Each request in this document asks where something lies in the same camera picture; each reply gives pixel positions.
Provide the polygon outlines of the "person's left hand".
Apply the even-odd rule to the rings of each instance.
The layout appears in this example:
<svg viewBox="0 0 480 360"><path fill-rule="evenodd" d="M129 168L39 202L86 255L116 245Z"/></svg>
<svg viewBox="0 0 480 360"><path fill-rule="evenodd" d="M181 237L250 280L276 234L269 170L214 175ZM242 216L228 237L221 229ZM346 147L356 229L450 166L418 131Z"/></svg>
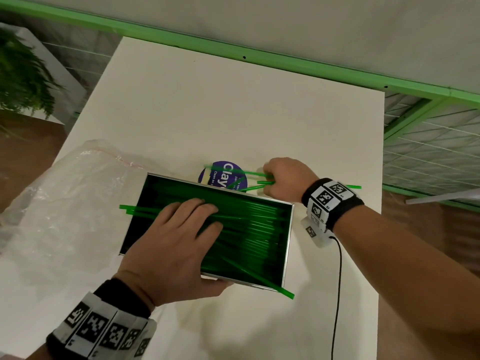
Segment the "person's left hand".
<svg viewBox="0 0 480 360"><path fill-rule="evenodd" d="M201 298L201 262L223 229L213 222L202 230L188 230L185 221L205 203L194 198L181 203L172 218L159 216L124 255L113 278L132 289L152 312L174 302Z"/></svg>

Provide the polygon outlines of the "person's right hand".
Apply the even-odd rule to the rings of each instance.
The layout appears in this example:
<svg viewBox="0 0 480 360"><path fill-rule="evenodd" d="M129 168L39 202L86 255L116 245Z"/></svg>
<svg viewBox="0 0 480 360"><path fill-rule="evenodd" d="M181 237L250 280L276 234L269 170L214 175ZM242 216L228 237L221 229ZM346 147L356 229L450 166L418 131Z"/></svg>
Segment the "person's right hand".
<svg viewBox="0 0 480 360"><path fill-rule="evenodd" d="M268 161L275 168L278 186L277 200L301 203L303 194L319 177L303 162L289 157L277 157Z"/></svg>

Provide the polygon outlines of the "person's right forearm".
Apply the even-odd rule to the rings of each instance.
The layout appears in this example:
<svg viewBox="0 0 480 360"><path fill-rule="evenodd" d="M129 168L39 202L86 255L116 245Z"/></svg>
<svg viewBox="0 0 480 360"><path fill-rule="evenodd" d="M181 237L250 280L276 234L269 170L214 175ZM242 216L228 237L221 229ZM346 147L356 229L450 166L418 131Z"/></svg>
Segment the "person's right forearm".
<svg viewBox="0 0 480 360"><path fill-rule="evenodd" d="M333 232L364 277L413 329L480 338L480 278L364 205Z"/></svg>

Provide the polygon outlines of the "round purple sticker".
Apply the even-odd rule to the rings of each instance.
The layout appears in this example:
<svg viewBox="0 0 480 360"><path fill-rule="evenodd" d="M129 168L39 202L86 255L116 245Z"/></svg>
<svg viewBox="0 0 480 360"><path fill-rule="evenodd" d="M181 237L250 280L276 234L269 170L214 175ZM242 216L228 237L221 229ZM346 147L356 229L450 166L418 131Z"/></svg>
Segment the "round purple sticker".
<svg viewBox="0 0 480 360"><path fill-rule="evenodd" d="M233 191L248 187L246 174L230 161L216 161L207 165L200 173L198 183Z"/></svg>

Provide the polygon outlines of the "black marker-tag right wristband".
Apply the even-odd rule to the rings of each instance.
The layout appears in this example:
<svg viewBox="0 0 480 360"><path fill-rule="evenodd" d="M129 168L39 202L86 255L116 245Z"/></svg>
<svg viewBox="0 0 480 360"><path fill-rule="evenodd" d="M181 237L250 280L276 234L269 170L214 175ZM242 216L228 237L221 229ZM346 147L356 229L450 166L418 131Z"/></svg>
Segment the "black marker-tag right wristband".
<svg viewBox="0 0 480 360"><path fill-rule="evenodd" d="M306 217L323 232L333 232L340 217L351 209L363 206L364 201L344 184L330 178L314 182L303 194Z"/></svg>

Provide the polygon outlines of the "black marker-tag wristband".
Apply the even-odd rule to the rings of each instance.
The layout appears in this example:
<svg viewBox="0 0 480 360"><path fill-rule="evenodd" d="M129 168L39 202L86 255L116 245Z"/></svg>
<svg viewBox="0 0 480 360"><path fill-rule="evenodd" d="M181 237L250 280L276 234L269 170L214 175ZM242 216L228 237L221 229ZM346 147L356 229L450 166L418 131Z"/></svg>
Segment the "black marker-tag wristband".
<svg viewBox="0 0 480 360"><path fill-rule="evenodd" d="M303 194L306 217L323 232L333 232L340 217L351 209L363 206L364 201L344 184L330 178L314 182Z"/></svg>
<svg viewBox="0 0 480 360"><path fill-rule="evenodd" d="M45 346L53 360L142 360L157 322L141 298L119 279L88 292Z"/></svg>

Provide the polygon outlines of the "clear plastic zip bag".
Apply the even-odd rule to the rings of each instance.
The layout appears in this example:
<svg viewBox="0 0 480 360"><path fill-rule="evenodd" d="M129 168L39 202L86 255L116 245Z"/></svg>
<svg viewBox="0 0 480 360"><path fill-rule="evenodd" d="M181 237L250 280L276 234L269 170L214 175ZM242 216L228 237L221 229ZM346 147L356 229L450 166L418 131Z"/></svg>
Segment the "clear plastic zip bag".
<svg viewBox="0 0 480 360"><path fill-rule="evenodd" d="M89 140L57 160L0 213L0 272L22 285L62 287L107 269L138 201L164 162Z"/></svg>

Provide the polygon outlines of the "black marker-tag left wristband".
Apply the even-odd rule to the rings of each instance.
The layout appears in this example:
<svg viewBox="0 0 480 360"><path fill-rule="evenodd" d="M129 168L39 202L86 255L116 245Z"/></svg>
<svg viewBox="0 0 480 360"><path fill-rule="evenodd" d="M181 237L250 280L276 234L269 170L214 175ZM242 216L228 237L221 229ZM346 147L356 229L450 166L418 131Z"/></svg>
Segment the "black marker-tag left wristband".
<svg viewBox="0 0 480 360"><path fill-rule="evenodd" d="M142 360L157 322L141 298L119 279L88 292L45 346L53 360Z"/></svg>

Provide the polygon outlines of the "white planter box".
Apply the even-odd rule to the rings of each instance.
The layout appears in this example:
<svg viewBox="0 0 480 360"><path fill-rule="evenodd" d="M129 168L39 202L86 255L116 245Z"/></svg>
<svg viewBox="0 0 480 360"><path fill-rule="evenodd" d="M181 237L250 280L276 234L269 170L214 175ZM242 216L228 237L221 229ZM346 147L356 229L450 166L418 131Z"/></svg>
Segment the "white planter box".
<svg viewBox="0 0 480 360"><path fill-rule="evenodd" d="M55 100L51 114L47 114L42 108L33 109L31 107L21 107L20 112L37 119L62 124L65 130L69 131L79 115L79 110L87 96L87 90L30 30L0 22L0 31L13 33L22 45L30 48L49 72L53 81L60 86L60 88L53 86L50 90Z"/></svg>

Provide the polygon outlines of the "white rod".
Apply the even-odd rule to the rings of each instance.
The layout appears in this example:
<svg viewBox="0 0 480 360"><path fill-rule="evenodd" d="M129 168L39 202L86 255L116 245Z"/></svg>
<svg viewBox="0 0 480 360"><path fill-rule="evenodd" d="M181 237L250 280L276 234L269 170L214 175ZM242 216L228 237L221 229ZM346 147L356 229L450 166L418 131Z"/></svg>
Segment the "white rod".
<svg viewBox="0 0 480 360"><path fill-rule="evenodd" d="M451 201L451 200L464 200L464 199L480 201L480 188L470 189L466 191L459 191L454 193L435 195L427 198L407 199L405 201L405 204L417 205L417 204L435 203L435 202Z"/></svg>

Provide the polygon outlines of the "green leafy plant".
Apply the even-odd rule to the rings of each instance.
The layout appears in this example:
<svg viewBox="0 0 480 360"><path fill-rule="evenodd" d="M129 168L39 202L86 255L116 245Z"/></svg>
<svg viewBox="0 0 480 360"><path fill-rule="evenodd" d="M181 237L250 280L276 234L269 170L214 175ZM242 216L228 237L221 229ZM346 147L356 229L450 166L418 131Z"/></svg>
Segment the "green leafy plant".
<svg viewBox="0 0 480 360"><path fill-rule="evenodd" d="M34 52L12 30L0 28L0 110L21 114L55 109L53 90L63 90Z"/></svg>

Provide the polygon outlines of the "green frame rail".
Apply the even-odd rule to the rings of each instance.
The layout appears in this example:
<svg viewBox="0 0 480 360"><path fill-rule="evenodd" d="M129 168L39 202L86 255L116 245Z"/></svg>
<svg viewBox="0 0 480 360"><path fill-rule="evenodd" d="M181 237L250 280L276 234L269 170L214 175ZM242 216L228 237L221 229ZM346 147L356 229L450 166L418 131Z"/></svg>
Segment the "green frame rail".
<svg viewBox="0 0 480 360"><path fill-rule="evenodd" d="M388 90L430 100L445 98L454 104L463 104L480 109L480 94L478 93L268 52L69 8L40 4L28 0L0 0L0 10L50 19L60 23L96 29L142 41L374 90Z"/></svg>

